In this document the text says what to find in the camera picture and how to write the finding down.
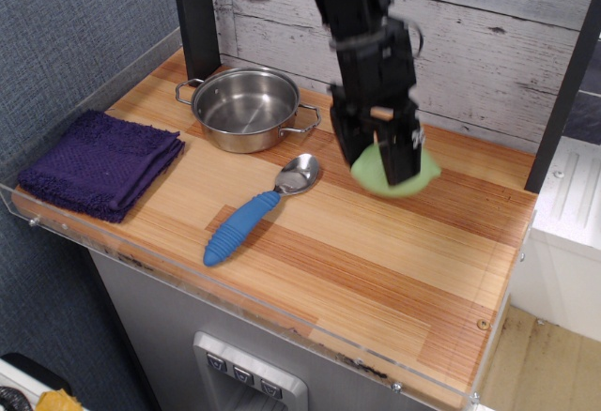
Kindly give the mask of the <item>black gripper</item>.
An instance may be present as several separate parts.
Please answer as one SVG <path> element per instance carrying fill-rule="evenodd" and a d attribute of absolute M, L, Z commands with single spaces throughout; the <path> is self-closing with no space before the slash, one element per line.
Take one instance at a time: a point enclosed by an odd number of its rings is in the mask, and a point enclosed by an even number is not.
<path fill-rule="evenodd" d="M 387 19 L 372 33 L 331 42 L 342 84 L 332 86 L 331 124 L 349 167 L 374 142 L 373 107 L 391 108 L 377 118 L 378 148 L 390 186 L 421 172 L 424 132 L 417 104 L 409 97 L 416 84 L 409 22 Z"/>

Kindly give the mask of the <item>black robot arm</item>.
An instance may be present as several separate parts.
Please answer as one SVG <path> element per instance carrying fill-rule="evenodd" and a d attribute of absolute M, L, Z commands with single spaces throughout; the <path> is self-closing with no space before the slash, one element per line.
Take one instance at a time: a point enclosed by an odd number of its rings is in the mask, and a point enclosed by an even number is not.
<path fill-rule="evenodd" d="M 331 123 L 347 164 L 375 144 L 389 185 L 412 179 L 422 170 L 423 132 L 409 95 L 421 52 L 409 24 L 390 17 L 392 0 L 315 2 L 342 78 L 330 87 Z"/>

